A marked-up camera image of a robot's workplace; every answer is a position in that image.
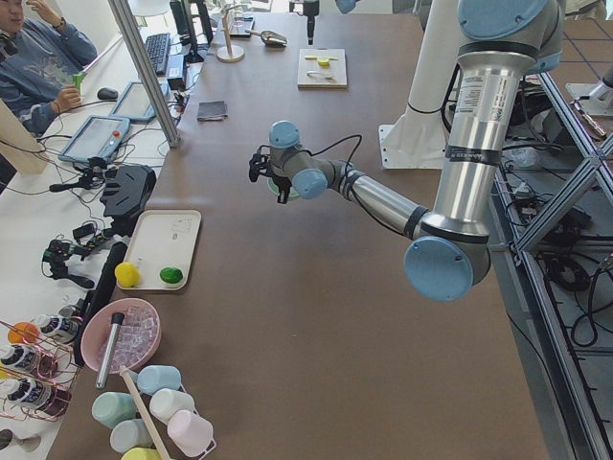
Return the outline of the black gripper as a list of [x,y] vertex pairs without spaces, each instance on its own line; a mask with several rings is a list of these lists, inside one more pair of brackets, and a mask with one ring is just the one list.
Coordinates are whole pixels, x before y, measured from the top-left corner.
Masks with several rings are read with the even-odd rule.
[[255,183],[260,176],[271,178],[272,182],[277,186],[277,202],[287,203],[291,190],[291,182],[287,177],[280,176],[273,171],[271,154],[262,153],[263,148],[264,145],[259,146],[249,160],[249,179]]

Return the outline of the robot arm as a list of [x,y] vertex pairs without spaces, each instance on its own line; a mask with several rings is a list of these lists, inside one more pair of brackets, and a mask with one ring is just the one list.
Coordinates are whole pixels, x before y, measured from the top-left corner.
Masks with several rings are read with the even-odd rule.
[[483,221],[520,80],[558,64],[561,1],[463,1],[456,22],[462,72],[435,204],[425,208],[357,170],[350,161],[319,159],[302,147],[298,128],[279,121],[249,162],[249,177],[269,177],[280,202],[290,192],[314,199],[333,189],[382,226],[411,242],[406,276],[436,301],[465,296],[488,273]]
[[[342,13],[346,14],[353,11],[357,5],[356,0],[335,0],[334,4],[336,8]],[[295,12],[296,6],[300,7],[298,14],[306,18],[306,37],[307,44],[312,45],[314,40],[316,17],[320,13],[320,1],[319,0],[289,0],[288,10]]]

